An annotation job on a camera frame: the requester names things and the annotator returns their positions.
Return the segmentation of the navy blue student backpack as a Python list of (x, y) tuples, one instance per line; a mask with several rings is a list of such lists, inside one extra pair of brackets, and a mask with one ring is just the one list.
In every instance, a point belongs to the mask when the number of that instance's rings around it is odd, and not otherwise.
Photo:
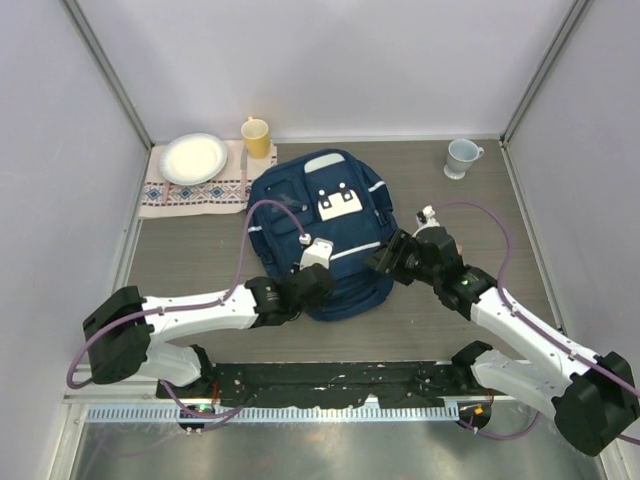
[(299, 264), (299, 233), (332, 243), (332, 296), (308, 310), (316, 321), (341, 321), (381, 305), (393, 288), (365, 259), (397, 222), (385, 181), (347, 151), (328, 148), (266, 170), (253, 181), (248, 234), (266, 273), (283, 277)]

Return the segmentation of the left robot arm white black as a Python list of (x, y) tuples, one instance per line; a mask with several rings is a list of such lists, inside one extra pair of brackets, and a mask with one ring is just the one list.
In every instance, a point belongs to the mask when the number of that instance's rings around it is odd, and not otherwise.
[(173, 340), (283, 325), (325, 303), (334, 286), (329, 269), (316, 263), (280, 280), (255, 277), (231, 294), (144, 298), (137, 287), (124, 287), (83, 322), (91, 381), (108, 385), (141, 375), (203, 398), (213, 385), (208, 356), (197, 345), (178, 347)]

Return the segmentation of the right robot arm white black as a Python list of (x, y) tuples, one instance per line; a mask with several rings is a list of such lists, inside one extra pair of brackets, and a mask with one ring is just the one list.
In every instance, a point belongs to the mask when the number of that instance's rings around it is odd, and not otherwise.
[(524, 357), (514, 361), (474, 343), (451, 371), (465, 395), (487, 388), (507, 394), (552, 420), (578, 451), (596, 456), (639, 418), (632, 369), (619, 354), (600, 355), (529, 312), (499, 282), (468, 265), (441, 226), (415, 234), (397, 230), (366, 259), (394, 281), (432, 287), (448, 309), (488, 330)]

